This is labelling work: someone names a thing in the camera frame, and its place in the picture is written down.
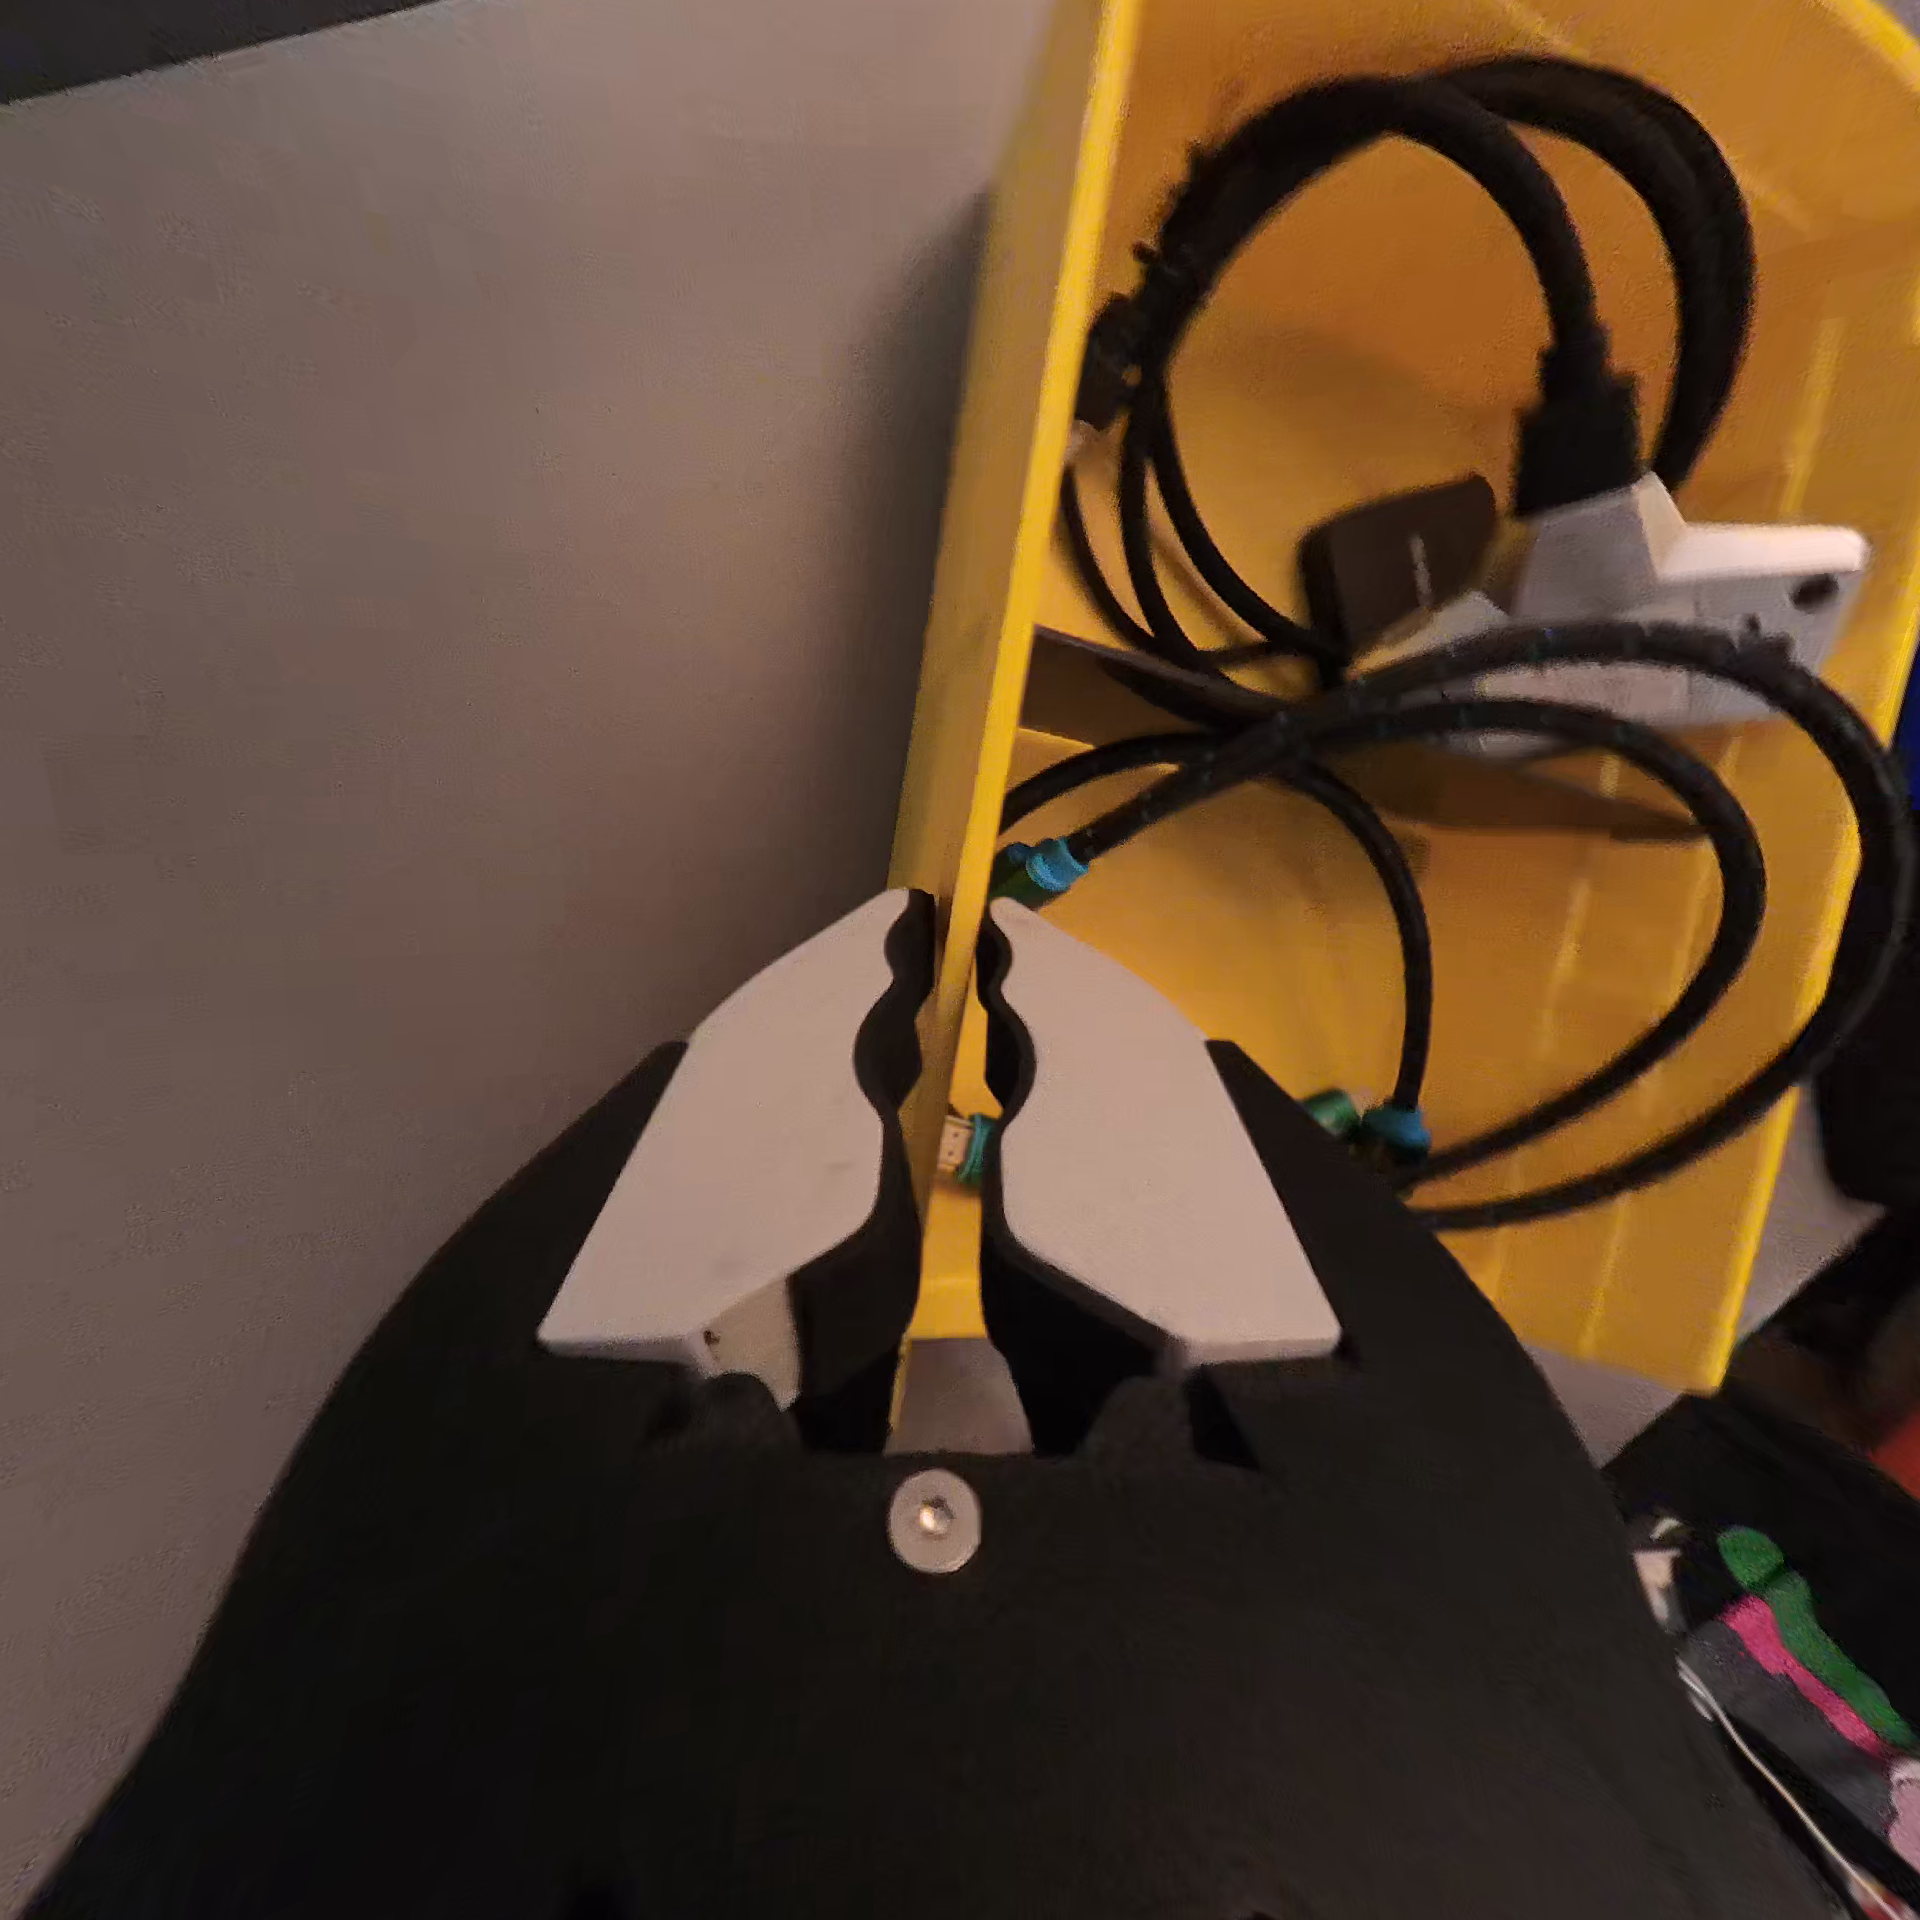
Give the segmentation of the colourful striped cloth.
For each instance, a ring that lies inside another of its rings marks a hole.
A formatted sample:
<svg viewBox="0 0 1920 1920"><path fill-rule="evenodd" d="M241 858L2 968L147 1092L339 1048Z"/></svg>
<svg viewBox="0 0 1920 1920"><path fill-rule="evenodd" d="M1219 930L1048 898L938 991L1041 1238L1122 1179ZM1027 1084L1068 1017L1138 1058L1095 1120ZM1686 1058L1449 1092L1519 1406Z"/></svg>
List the colourful striped cloth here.
<svg viewBox="0 0 1920 1920"><path fill-rule="evenodd" d="M1678 1676L1838 1916L1918 1916L1918 1506L1742 1394L1606 1467Z"/></svg>

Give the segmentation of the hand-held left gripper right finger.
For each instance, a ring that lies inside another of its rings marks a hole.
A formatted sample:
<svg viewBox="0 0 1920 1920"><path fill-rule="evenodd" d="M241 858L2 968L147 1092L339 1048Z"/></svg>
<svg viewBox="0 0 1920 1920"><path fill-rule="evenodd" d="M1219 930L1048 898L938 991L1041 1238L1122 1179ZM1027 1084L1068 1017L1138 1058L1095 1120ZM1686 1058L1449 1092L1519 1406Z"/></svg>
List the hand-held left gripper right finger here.
<svg viewBox="0 0 1920 1920"><path fill-rule="evenodd" d="M1016 902L988 910L976 987L1003 1257L1138 1339L1166 1375L1331 1355L1337 1313L1206 1034Z"/></svg>

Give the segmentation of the silver hdmi adapter hub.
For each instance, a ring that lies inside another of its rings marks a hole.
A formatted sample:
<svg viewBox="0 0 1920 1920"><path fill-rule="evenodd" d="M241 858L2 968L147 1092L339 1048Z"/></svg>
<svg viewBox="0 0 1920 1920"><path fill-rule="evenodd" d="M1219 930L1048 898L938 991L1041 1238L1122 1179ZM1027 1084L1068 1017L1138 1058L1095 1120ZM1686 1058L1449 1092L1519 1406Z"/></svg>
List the silver hdmi adapter hub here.
<svg viewBox="0 0 1920 1920"><path fill-rule="evenodd" d="M1504 526L1479 474L1324 519L1300 539L1318 632L1356 666L1391 666L1519 627L1686 624L1815 675L1872 566L1842 526L1692 521L1666 486Z"/></svg>

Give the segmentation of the black bin divider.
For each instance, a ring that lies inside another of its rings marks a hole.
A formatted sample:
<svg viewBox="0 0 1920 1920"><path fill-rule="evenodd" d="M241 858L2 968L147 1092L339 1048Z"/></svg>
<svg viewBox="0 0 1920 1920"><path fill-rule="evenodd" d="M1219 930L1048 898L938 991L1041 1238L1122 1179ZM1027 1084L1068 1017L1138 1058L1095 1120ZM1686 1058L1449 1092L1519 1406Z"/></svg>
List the black bin divider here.
<svg viewBox="0 0 1920 1920"><path fill-rule="evenodd" d="M1054 628L1035 632L1022 722L1087 746L1170 729L1236 732L1287 705L1228 681ZM1334 753L1336 774L1400 825L1449 832L1587 832L1625 846L1698 846L1674 791L1606 751L1550 744L1500 760L1428 740Z"/></svg>

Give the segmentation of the yellow plastic bin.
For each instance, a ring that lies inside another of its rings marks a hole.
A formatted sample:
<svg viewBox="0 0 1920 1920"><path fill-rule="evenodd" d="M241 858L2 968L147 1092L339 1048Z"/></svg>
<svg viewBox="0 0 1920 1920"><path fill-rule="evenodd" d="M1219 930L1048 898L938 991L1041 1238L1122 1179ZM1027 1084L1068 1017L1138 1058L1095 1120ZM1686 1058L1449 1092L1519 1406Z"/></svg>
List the yellow plastic bin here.
<svg viewBox="0 0 1920 1920"><path fill-rule="evenodd" d="M1193 146L1318 80L1560 55L1635 74L1716 138L1761 246L1735 400L1682 494L1706 521L1838 521L1872 570L1824 680L1891 736L1916 648L1916 39L1876 6L1058 6L999 167L972 327L891 882L948 930L922 1015L913 1139L988 1107L972 953L1002 793L1126 712L1065 660L1027 692L1039 627L1098 639L1054 534L1072 386ZM1598 161L1544 144L1649 425L1672 279ZM1199 507L1236 568L1295 593L1299 535L1377 496L1483 474L1506 492L1548 326L1521 241L1440 159L1392 148L1308 187L1232 267L1170 382ZM1666 1068L1513 1162L1428 1186L1454 1208L1607 1166L1707 1108L1806 1020L1857 876L1834 775L1791 727L1695 736L1768 856L1750 970ZM1713 856L1596 832L1402 827L1432 910L1425 1113L1478 1135L1602 1063L1678 992ZM1380 1097L1402 1026L1394 930L1368 860L1268 785L1122 848L1050 914L1232 1040L1289 1092ZM1737 1343L1791 1135L1784 1103L1720 1154L1612 1208L1449 1248L1536 1350L1714 1391Z"/></svg>

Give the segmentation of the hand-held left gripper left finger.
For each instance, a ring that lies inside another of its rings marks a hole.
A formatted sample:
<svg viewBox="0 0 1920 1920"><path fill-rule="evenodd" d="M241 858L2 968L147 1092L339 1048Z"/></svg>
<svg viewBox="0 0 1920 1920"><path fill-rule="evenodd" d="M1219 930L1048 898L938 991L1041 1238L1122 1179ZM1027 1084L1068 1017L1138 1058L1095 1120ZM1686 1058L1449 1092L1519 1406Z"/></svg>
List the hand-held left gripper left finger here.
<svg viewBox="0 0 1920 1920"><path fill-rule="evenodd" d="M756 1379L784 1411L891 1411L922 1294L902 1108L938 907L884 891L728 996L540 1327L548 1354Z"/></svg>

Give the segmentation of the braided hdmi cable green plugs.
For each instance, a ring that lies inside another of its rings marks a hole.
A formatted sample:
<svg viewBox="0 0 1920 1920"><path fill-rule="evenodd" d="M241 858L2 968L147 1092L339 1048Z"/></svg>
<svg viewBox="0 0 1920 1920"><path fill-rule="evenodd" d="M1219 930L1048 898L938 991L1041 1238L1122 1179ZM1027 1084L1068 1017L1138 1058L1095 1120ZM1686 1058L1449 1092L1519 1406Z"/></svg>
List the braided hdmi cable green plugs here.
<svg viewBox="0 0 1920 1920"><path fill-rule="evenodd" d="M1670 1012L1618 1056L1506 1126L1439 1154L1423 1111L1433 1044L1433 940L1425 898L1409 858L1378 809L1326 769L1324 748L1396 748L1409 740L1454 739L1482 729L1544 736L1555 748L1610 753L1666 787L1686 806L1695 830L1713 846L1720 871L1720 922ZM1087 785L1156 766L1169 769L1159 785L1095 820L1039 843L1002 846L993 864L990 898L1014 898L1033 907L1051 905L1106 852L1236 785L1276 780L1308 795L1334 814L1368 856L1394 922L1402 961L1404 1022L1394 1092L1369 1111L1348 1111L1336 1126L1336 1136L1356 1144L1380 1166L1409 1171L1416 1183L1532 1145L1633 1088L1695 1038L1735 986L1761 940L1768 912L1764 856L1732 791L1665 734L1606 712L1473 696L1465 702L1417 702L1318 726L1305 718L1289 721L1279 746L1265 744L1262 727L1251 727L1236 739L1193 732L1136 736L1084 751L1020 783L1002 806L999 827L1011 830L1031 812Z"/></svg>
<svg viewBox="0 0 1920 1920"><path fill-rule="evenodd" d="M1864 910L1864 937L1857 945L1842 945L1838 950L1828 986L1796 1034L1763 1068L1753 1070L1707 1111L1625 1159L1575 1179L1487 1203L1419 1208L1416 1216L1443 1235L1492 1233L1583 1215L1665 1185L1680 1171L1707 1159L1761 1123L1787 1091L1815 1076L1848 1050L1857 1032L1884 1000L1900 946L1913 923L1916 827L1906 807L1904 778L1898 774L1889 748L1872 734L1860 713L1824 680L1784 657L1761 650L1750 652L1737 641L1710 628L1614 623L1519 627L1454 641L1425 657L1402 659L1378 671L1342 680L1299 702L1283 705L1265 721L1236 732L1183 729L1179 734L1193 732L1236 739L1248 729L1265 729L1265 744L1279 746L1283 727L1289 721L1305 718L1311 726L1318 726L1352 713L1374 713L1417 702L1451 705L1478 696L1575 705L1641 722L1628 718L1612 705L1556 700L1535 690L1510 692L1482 688L1483 681L1512 681L1521 675L1542 675L1560 666L1638 667L1655 675L1716 681L1755 696L1768 713L1776 713L1791 722L1815 755L1827 762L1855 814L1860 856L1855 907ZM1651 722L1641 726L1666 736L1666 732ZM1166 774L1169 769L1156 766L1087 785L1031 812L1011 830L1002 830L1003 799L998 818L998 850L1011 842L1039 843L1051 835L1068 835L1089 825L1110 809L1136 799L1147 787L1159 785Z"/></svg>

